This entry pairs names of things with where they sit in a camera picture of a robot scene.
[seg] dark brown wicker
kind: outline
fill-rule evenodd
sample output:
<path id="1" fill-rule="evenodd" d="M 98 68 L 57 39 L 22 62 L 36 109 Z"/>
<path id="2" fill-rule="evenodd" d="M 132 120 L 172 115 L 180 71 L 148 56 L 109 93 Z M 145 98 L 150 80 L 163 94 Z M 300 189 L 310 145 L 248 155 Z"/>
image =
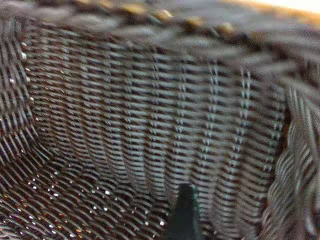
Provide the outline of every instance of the dark brown wicker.
<path id="1" fill-rule="evenodd" d="M 212 0 L 0 2 L 0 239 L 319 236 L 320 32 Z"/>

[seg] black object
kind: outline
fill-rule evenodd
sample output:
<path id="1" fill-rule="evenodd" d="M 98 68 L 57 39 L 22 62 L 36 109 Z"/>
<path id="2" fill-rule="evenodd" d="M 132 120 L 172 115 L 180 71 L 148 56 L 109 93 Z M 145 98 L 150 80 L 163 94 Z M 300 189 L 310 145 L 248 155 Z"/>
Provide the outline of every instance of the black object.
<path id="1" fill-rule="evenodd" d="M 196 189 L 182 184 L 163 240 L 203 240 L 201 232 Z"/>

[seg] wicker weave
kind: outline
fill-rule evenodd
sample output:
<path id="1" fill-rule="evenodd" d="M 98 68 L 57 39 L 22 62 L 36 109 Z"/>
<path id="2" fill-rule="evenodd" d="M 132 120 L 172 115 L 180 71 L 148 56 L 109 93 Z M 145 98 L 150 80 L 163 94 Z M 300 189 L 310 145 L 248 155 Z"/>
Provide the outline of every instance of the wicker weave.
<path id="1" fill-rule="evenodd" d="M 159 239 L 182 183 L 206 239 L 316 239 L 319 32 L 40 2 L 0 3 L 0 239 Z"/>

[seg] wicker basket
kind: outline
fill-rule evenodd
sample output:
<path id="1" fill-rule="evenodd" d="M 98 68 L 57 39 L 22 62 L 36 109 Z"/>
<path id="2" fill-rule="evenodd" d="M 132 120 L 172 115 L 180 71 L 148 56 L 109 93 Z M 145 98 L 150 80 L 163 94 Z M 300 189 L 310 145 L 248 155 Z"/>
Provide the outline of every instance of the wicker basket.
<path id="1" fill-rule="evenodd" d="M 0 239 L 318 238 L 320 32 L 159 2 L 0 2 Z"/>

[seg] woven wicker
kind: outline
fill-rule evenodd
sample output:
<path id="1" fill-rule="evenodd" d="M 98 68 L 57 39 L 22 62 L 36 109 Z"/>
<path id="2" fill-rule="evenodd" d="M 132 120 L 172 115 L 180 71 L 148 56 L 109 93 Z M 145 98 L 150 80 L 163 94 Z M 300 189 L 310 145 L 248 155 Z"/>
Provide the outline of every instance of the woven wicker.
<path id="1" fill-rule="evenodd" d="M 0 239 L 161 239 L 183 183 L 206 239 L 318 239 L 315 26 L 212 0 L 0 18 Z"/>

